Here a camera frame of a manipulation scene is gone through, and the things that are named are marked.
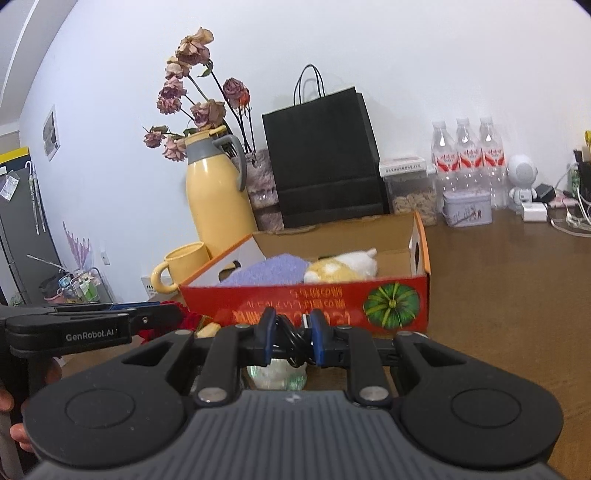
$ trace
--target silver screw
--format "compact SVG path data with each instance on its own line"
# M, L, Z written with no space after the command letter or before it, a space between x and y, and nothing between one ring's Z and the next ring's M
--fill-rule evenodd
M223 388L219 387L207 387L199 390L197 394L199 400L205 403L217 403L226 399L228 394Z
M374 385L372 387L362 388L359 395L366 401L382 401L388 398L389 392L384 387Z

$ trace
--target water bottle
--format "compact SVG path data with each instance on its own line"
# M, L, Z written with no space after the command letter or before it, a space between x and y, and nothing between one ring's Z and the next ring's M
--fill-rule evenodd
M467 118L457 119L457 149L460 155L460 171L457 182L460 190L490 189L482 160L482 147Z
M503 141L492 123L491 117L480 119L480 143L484 154L486 174L491 185L491 202L494 209L509 205L509 181L505 165Z
M442 212L443 194L457 190L456 172L460 168L460 157L446 123L433 122L433 129L431 157L437 167L437 207Z

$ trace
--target pumpkin print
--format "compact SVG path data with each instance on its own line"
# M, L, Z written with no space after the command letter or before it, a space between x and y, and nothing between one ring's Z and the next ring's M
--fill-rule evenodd
M372 325L388 330L409 325L420 309L417 291L398 282L379 286L363 304L363 311Z

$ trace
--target black cable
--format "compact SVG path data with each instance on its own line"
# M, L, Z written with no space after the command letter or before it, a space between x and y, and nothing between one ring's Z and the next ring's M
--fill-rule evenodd
M292 367L300 367L305 363L315 364L314 349L310 339L306 339L285 315L277 316L277 326L286 345L282 345L287 351L287 361Z

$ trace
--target ceiling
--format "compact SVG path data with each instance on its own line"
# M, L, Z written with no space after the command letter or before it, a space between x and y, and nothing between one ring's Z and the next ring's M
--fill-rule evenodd
M0 135L18 130L37 70L76 1L12 0L0 11Z

